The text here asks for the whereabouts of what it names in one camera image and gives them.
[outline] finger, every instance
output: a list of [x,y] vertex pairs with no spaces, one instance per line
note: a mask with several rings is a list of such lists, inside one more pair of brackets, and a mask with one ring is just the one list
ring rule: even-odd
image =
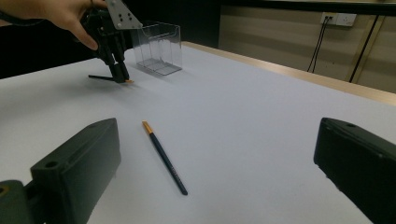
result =
[[101,8],[107,7],[107,3],[104,0],[92,0],[92,1],[93,1],[93,5],[96,7],[101,7]]
[[70,29],[70,32],[85,46],[87,46],[89,49],[92,50],[97,50],[98,49],[98,44],[96,41],[88,35],[88,33],[85,31],[84,27],[82,27],[81,23],[76,23],[72,29]]

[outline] human hand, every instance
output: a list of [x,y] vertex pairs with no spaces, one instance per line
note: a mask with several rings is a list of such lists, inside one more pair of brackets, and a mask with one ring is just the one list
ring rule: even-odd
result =
[[106,7],[104,0],[45,0],[41,10],[43,19],[70,31],[82,44],[97,50],[98,45],[82,27],[80,20],[92,7]]
[[81,25],[84,13],[92,7],[107,7],[104,0],[0,0],[0,11],[20,19],[45,19],[70,31],[82,44],[97,50],[98,45]]

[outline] transparent container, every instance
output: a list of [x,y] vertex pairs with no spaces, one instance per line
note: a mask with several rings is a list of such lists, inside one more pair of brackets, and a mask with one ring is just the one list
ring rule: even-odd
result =
[[180,27],[157,21],[146,21],[134,30],[136,63],[161,75],[181,70]]

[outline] wall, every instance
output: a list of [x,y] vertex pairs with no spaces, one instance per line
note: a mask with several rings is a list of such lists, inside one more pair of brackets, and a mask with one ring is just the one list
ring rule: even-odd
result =
[[[358,15],[353,27],[328,25],[318,54],[315,74],[340,80],[350,76],[350,70],[355,66],[354,58],[372,17]],[[219,48],[306,71],[318,42],[320,18],[320,12],[222,7]],[[387,85],[396,86],[396,77],[391,75],[396,57],[389,57],[396,49],[392,24],[395,24],[392,18],[384,21],[371,54],[363,66],[359,84],[396,92],[378,81],[374,86],[372,81],[377,79],[377,69],[372,68],[372,64],[381,61],[381,73],[386,74]],[[388,48],[386,56],[378,53],[383,52],[381,48]]]

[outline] table surface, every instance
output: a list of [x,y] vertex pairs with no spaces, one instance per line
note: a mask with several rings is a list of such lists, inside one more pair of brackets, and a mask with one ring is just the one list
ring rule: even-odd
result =
[[166,77],[127,51],[133,84],[87,78],[109,74],[100,60],[1,80],[0,179],[27,184],[53,149],[116,118],[122,162],[89,223],[370,223],[313,163],[318,126],[341,119],[396,143],[396,95],[191,43],[182,51],[183,70]]

